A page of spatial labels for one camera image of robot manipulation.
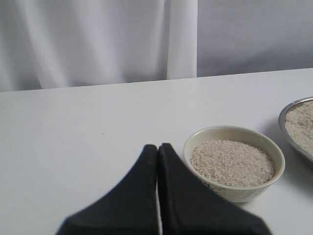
white table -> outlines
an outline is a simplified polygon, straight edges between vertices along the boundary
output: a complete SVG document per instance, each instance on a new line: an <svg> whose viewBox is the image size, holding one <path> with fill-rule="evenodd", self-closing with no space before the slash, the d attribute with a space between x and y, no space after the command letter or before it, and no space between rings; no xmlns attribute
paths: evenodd
<svg viewBox="0 0 313 235"><path fill-rule="evenodd" d="M313 171L280 134L292 101L313 95L313 69L0 93L0 234L51 235L127 173L144 144L219 124L272 138L283 177L240 205L274 235L313 234Z"/></svg>

metal bowl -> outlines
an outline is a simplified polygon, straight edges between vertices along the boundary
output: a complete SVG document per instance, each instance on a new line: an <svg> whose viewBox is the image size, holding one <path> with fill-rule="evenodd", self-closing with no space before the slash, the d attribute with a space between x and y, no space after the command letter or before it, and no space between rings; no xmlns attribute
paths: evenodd
<svg viewBox="0 0 313 235"><path fill-rule="evenodd" d="M294 110L295 108L301 106L304 102L313 100L313 96L312 97L307 97L304 99L300 99L297 100L289 105L287 105L282 112L279 115L278 118L278 122L279 122L279 126L281 131L283 132L283 135L285 137L285 139L288 141L288 143L295 149L296 152L300 153L303 157L305 157L306 160L309 160L311 163L313 163L313 156L311 154L309 154L307 151L305 151L303 148L301 148L292 138L291 136L288 134L286 127L285 127L285 122L286 122L286 114L289 111Z"/></svg>

